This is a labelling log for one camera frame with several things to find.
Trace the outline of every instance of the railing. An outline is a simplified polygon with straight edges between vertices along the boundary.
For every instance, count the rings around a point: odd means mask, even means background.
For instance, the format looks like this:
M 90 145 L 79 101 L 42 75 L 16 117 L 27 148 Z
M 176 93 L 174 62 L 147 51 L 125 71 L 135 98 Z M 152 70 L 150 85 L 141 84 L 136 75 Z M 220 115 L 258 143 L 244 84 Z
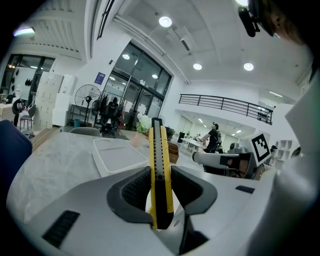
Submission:
M 234 98 L 199 94 L 180 94 L 179 104 L 230 111 L 272 125 L 273 111 L 271 109 Z

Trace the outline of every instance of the yellow strip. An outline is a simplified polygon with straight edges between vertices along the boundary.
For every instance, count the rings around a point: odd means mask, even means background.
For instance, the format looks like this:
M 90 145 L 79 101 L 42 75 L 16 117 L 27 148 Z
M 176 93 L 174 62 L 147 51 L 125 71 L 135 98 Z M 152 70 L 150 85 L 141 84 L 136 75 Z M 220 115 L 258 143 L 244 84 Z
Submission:
M 161 126 L 160 129 L 161 129 L 163 169 L 164 169 L 165 194 L 166 194 L 166 209 L 168 213 L 173 213 L 174 200 L 173 200 L 172 188 L 171 188 L 171 172 L 170 172 L 167 132 L 164 126 Z
M 149 156 L 149 164 L 151 168 L 151 209 L 149 213 L 152 215 L 154 230 L 157 229 L 157 213 L 156 213 L 156 189 L 155 189 L 155 145 L 154 145 L 154 128 L 149 130 L 149 147 L 150 147 L 150 156 Z

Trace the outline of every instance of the yellow and black tool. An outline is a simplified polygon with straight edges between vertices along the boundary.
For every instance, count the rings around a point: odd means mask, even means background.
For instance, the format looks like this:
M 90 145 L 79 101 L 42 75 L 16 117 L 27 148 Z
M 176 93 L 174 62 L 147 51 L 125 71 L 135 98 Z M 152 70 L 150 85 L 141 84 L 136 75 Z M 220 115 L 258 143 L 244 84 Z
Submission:
M 174 217 L 171 172 L 166 128 L 162 120 L 152 118 L 149 130 L 151 168 L 151 213 L 153 229 L 165 230 Z

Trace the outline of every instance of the plastic tray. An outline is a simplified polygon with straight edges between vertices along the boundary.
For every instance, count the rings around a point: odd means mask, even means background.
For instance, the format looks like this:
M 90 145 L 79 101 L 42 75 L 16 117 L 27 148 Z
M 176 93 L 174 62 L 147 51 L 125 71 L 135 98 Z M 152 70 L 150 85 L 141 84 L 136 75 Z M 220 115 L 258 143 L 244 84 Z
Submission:
M 101 177 L 148 164 L 148 159 L 123 139 L 94 139 L 92 156 Z

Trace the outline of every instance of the blue bin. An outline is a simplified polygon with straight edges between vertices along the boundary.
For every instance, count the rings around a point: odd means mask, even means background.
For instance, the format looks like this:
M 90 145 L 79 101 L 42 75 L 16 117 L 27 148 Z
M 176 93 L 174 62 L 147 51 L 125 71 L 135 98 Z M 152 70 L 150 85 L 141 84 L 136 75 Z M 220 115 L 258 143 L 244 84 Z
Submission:
M 81 121 L 79 119 L 74 119 L 74 127 L 80 127 Z

